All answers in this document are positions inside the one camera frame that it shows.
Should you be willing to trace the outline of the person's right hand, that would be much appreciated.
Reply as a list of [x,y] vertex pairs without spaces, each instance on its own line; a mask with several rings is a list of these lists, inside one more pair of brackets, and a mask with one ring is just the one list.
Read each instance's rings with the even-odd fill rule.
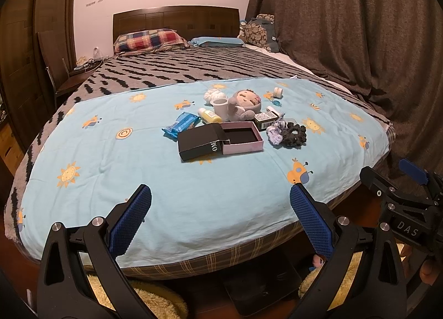
[[[412,271],[410,264],[412,251],[413,248],[407,244],[405,244],[403,246],[402,251],[400,251],[400,258],[402,259],[405,277],[409,276],[409,274]],[[419,271],[419,274],[424,284],[434,285],[441,271],[442,271],[442,264],[436,259],[432,258],[424,261]]]

